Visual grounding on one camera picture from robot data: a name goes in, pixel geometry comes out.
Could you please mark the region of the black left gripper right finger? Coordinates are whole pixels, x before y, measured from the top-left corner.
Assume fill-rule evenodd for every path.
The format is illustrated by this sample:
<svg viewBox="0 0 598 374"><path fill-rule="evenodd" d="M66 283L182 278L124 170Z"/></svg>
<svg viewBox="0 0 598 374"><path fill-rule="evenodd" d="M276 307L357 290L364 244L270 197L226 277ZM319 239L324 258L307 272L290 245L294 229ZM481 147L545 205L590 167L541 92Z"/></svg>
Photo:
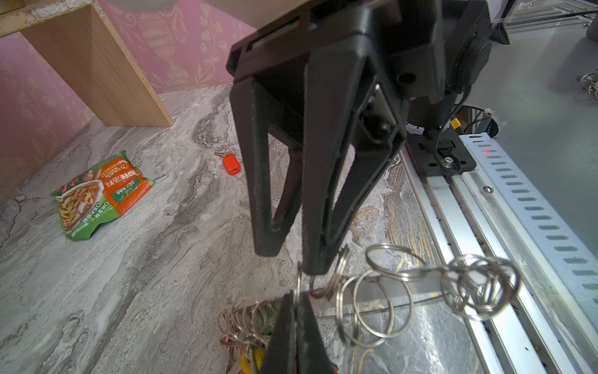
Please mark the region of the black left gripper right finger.
<svg viewBox="0 0 598 374"><path fill-rule="evenodd" d="M330 361L308 293L297 305L297 372L300 374L338 373Z"/></svg>

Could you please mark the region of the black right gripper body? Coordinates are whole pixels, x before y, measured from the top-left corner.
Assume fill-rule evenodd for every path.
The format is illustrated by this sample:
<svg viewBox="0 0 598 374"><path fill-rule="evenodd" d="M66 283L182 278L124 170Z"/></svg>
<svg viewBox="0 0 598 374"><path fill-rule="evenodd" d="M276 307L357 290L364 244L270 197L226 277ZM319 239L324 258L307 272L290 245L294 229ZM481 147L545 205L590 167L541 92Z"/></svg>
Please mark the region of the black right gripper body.
<svg viewBox="0 0 598 374"><path fill-rule="evenodd" d="M325 65L324 96L347 90L345 62L361 60L393 93L411 104L408 121L438 129L451 122L489 56L491 14L484 1L309 1L234 44L227 71L235 126L258 123L255 103L241 89L258 84L272 104L263 127L300 131L305 73L311 60L334 52Z"/></svg>

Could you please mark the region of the yellow key tag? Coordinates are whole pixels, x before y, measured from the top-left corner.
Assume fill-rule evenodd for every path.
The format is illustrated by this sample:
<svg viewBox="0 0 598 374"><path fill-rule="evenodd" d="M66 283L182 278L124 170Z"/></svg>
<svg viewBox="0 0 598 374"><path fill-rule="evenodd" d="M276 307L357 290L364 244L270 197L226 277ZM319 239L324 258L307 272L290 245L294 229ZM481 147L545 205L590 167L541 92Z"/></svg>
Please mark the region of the yellow key tag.
<svg viewBox="0 0 598 374"><path fill-rule="evenodd" d="M258 374L265 361L266 351L263 348L251 348L241 355L240 367L243 374Z"/></svg>

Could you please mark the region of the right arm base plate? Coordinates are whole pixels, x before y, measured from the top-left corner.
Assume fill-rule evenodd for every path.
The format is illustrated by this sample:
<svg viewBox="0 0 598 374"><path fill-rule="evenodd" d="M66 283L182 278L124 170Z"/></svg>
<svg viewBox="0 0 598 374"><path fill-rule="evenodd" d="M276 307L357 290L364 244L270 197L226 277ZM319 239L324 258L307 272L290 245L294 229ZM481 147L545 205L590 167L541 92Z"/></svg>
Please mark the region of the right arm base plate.
<svg viewBox="0 0 598 374"><path fill-rule="evenodd" d="M407 123L406 130L406 149L420 177L461 175L476 168L476 161L451 126L440 133Z"/></svg>

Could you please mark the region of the red key tag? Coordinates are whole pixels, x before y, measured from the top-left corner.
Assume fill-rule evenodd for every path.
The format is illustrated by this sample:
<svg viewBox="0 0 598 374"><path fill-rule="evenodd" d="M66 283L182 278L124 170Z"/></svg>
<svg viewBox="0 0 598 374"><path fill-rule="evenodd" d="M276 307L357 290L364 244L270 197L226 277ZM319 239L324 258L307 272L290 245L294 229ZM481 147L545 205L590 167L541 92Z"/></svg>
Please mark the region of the red key tag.
<svg viewBox="0 0 598 374"><path fill-rule="evenodd" d="M216 156L221 157L224 169L229 175L236 175L241 171L241 164L234 153L216 152Z"/></svg>

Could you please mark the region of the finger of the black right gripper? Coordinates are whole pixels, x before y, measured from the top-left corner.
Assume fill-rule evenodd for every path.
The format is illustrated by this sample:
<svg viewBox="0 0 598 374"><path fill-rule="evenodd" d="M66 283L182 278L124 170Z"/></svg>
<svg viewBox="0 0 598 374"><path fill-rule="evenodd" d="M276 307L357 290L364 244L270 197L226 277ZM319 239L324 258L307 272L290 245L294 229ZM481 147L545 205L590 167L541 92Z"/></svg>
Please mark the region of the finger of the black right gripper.
<svg viewBox="0 0 598 374"><path fill-rule="evenodd" d="M406 99L372 39L356 35L311 53L304 122L303 267L323 275L406 140Z"/></svg>
<svg viewBox="0 0 598 374"><path fill-rule="evenodd" d="M304 121L253 77L233 85L230 104L247 179L255 253L276 257L301 207ZM272 210L269 136L283 143L290 156L276 210Z"/></svg>

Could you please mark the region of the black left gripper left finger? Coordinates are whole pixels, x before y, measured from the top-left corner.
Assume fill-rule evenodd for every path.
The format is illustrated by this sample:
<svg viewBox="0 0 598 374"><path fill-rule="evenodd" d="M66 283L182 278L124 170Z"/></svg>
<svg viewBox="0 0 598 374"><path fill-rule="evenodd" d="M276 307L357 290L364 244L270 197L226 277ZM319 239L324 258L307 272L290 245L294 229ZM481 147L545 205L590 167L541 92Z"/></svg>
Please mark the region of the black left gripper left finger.
<svg viewBox="0 0 598 374"><path fill-rule="evenodd" d="M294 296L281 299L275 327L260 374L294 374L296 372L296 319Z"/></svg>

